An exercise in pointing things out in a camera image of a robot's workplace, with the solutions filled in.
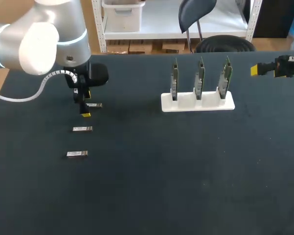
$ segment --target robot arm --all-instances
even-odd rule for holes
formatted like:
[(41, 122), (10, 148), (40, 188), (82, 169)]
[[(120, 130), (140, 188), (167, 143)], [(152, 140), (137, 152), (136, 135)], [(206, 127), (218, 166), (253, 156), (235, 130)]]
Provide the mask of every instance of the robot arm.
[(41, 75), (54, 62), (78, 67), (91, 56), (79, 0), (35, 0), (12, 24), (0, 24), (0, 68)]
[(54, 62), (63, 70), (48, 74), (36, 94), (24, 99), (0, 99), (26, 102), (37, 98), (49, 78), (64, 74), (80, 114), (90, 117), (85, 99), (89, 87), (104, 85), (108, 70), (90, 62), (90, 46), (80, 0), (35, 0), (34, 6), (12, 24), (0, 24), (0, 68), (22, 70), (41, 75), (49, 72)]
[(251, 68), (251, 75), (265, 75), (274, 71), (274, 77), (293, 77), (294, 76), (294, 56), (281, 55), (275, 58), (272, 63), (258, 63)]

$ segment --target white cable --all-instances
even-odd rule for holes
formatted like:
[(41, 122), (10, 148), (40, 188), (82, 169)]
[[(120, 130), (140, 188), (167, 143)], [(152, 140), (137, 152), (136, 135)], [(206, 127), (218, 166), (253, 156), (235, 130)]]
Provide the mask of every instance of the white cable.
[(0, 95), (0, 99), (2, 100), (6, 100), (6, 101), (10, 101), (10, 102), (27, 102), (27, 101), (31, 101), (33, 99), (36, 99), (38, 96), (40, 96), (40, 94), (43, 92), (44, 90), (44, 87), (45, 87), (45, 84), (46, 82), (49, 80), (49, 78), (55, 76), (55, 75), (58, 75), (58, 74), (66, 74), (66, 75), (69, 75), (72, 77), (72, 80), (74, 83), (77, 82), (77, 77), (75, 74), (73, 74), (72, 72), (70, 71), (67, 71), (67, 70), (57, 70), (57, 71), (54, 71), (54, 72), (51, 72), (49, 73), (42, 81), (41, 85), (40, 85), (40, 88), (39, 90), (37, 91), (36, 94), (34, 94), (33, 96), (29, 97), (29, 98), (24, 98), (24, 99), (12, 99), (12, 98), (7, 98), (7, 97), (4, 97), (4, 96), (1, 96)]

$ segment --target white shelf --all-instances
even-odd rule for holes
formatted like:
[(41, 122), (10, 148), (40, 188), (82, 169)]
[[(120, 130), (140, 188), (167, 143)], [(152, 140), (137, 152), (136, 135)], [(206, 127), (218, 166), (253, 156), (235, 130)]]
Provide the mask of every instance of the white shelf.
[[(180, 4), (181, 0), (147, 0), (142, 10), (140, 32), (111, 32), (112, 22), (107, 19), (105, 39), (186, 38), (186, 33), (182, 34), (179, 26)], [(200, 25), (204, 38), (223, 34), (245, 37), (248, 27), (235, 0), (218, 0), (213, 11), (200, 20)], [(189, 32), (191, 38), (199, 38), (196, 24), (190, 27)]]

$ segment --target black chair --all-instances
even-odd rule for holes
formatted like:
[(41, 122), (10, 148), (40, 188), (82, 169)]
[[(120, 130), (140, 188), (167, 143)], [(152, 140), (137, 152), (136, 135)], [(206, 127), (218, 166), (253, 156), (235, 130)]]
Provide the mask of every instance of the black chair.
[(209, 14), (215, 7), (216, 0), (183, 0), (180, 5), (179, 22), (181, 32), (187, 33), (188, 48), (191, 53), (189, 27), (197, 22), (201, 42), (196, 46), (195, 53), (256, 51), (254, 45), (246, 39), (231, 35), (217, 35), (203, 40), (199, 19)]

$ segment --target metal bracket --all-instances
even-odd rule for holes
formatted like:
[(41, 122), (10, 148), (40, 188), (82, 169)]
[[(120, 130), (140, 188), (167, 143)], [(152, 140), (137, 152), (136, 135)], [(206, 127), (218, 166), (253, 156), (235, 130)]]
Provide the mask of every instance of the metal bracket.
[(173, 64), (173, 71), (171, 73), (171, 96), (173, 101), (177, 101), (178, 95), (178, 65), (177, 59), (175, 59), (175, 63)]
[(91, 0), (91, 2), (92, 2), (94, 21), (96, 23), (96, 28), (97, 28), (100, 51), (101, 53), (106, 53), (107, 44), (106, 44), (106, 38), (104, 36), (105, 25), (103, 25), (102, 15), (101, 15), (101, 0)]
[(246, 35), (246, 40), (249, 42), (252, 41), (255, 26), (259, 17), (261, 5), (262, 5), (262, 0), (252, 0), (251, 4), (253, 2), (252, 10), (250, 13), (250, 19), (249, 19), (249, 24), (247, 28), (247, 35)]
[(221, 72), (221, 76), (219, 80), (219, 93), (220, 93), (221, 99), (226, 98), (232, 72), (233, 72), (233, 68), (230, 64), (229, 58), (227, 57), (226, 63), (224, 65), (224, 69)]
[(196, 73), (195, 86), (194, 86), (197, 100), (201, 100), (202, 98), (202, 90), (204, 87), (204, 75), (205, 75), (204, 60), (201, 57), (201, 61), (199, 62), (199, 71)]

